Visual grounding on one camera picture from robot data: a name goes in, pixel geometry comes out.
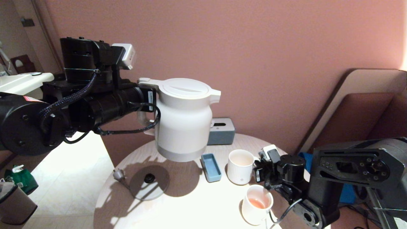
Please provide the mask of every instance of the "blue tray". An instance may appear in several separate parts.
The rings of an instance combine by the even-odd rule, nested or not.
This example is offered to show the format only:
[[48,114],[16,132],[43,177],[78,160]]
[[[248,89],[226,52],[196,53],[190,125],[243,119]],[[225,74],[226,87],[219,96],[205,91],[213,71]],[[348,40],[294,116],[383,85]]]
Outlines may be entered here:
[[201,163],[208,182],[215,182],[221,179],[222,173],[213,154],[203,154],[201,156]]

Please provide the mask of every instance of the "white sink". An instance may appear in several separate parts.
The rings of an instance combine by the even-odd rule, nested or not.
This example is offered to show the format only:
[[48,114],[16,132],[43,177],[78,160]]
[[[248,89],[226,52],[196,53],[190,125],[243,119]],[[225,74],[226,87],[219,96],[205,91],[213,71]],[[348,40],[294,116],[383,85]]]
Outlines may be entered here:
[[54,75],[42,73],[40,75],[6,75],[0,77],[0,92],[25,95],[42,86],[42,82],[52,81]]

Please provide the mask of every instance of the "green bag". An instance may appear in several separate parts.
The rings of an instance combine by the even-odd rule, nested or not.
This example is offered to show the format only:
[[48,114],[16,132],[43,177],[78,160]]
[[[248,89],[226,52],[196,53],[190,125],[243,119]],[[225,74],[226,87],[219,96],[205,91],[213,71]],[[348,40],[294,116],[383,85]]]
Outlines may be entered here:
[[4,172],[4,177],[6,182],[14,182],[15,185],[19,186],[27,195],[31,194],[36,188],[38,188],[37,182],[27,169],[19,169],[18,172],[6,170]]

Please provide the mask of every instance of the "blue cloth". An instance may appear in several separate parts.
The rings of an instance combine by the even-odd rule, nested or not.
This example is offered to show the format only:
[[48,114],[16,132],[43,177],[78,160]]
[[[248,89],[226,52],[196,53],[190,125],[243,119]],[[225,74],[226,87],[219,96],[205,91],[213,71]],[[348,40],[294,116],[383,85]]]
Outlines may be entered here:
[[[312,154],[309,153],[299,153],[298,156],[305,159],[305,170],[311,173],[311,165],[312,165]],[[342,188],[341,198],[339,201],[341,203],[353,204],[355,202],[356,195],[353,191],[353,187],[350,184],[344,184]]]

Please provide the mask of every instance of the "robotic arm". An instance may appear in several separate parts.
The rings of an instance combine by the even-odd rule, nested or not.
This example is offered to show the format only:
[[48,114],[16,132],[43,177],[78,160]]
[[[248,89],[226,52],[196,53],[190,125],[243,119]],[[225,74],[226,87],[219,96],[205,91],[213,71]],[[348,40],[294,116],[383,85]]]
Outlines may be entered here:
[[[20,155],[50,152],[76,132],[100,135],[137,133],[155,126],[160,111],[154,88],[121,79],[132,69],[130,44],[62,38],[65,80],[43,83],[43,99],[0,92],[0,146]],[[101,126],[131,112],[157,111],[156,119],[138,130],[104,131]]]
[[303,158],[280,157],[273,145],[259,155],[256,181],[264,181],[266,189],[275,189],[289,204],[302,199],[292,209],[312,228],[322,229],[339,218],[344,183],[366,187],[383,228],[396,228],[393,217],[407,220],[407,138],[316,148],[309,182]]

